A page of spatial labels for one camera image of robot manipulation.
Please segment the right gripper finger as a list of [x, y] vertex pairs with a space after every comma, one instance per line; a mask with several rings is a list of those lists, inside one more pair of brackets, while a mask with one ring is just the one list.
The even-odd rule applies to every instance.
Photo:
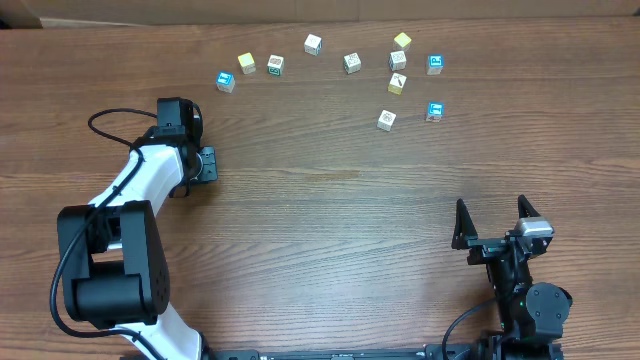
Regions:
[[533, 207], [524, 194], [519, 195], [517, 201], [520, 218], [540, 217], [540, 213]]
[[470, 249], [478, 240], [478, 233], [462, 198], [456, 202], [456, 221], [451, 241], [454, 250]]

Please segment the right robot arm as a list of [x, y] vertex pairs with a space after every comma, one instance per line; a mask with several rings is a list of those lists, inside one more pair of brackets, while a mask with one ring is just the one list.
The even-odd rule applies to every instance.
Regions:
[[[456, 202], [456, 222], [451, 247], [467, 250], [467, 263], [484, 265], [494, 297], [460, 315], [441, 342], [445, 359], [561, 359], [556, 341], [563, 336], [573, 298], [551, 283], [535, 283], [528, 261], [546, 253], [555, 230], [528, 199], [518, 197], [519, 218], [501, 238], [481, 239], [464, 201]], [[495, 304], [501, 329], [485, 331], [460, 351], [447, 348], [455, 327], [470, 315]]]

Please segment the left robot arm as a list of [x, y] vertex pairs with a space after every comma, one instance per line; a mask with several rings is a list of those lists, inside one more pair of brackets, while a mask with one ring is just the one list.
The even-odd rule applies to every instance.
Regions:
[[128, 161], [113, 182], [88, 204], [58, 214], [49, 309], [72, 337], [121, 336], [146, 359], [211, 359], [205, 336], [170, 303], [156, 216], [177, 190], [217, 180], [215, 150], [201, 143], [203, 115], [193, 101], [160, 98], [151, 116], [155, 125], [128, 143]]

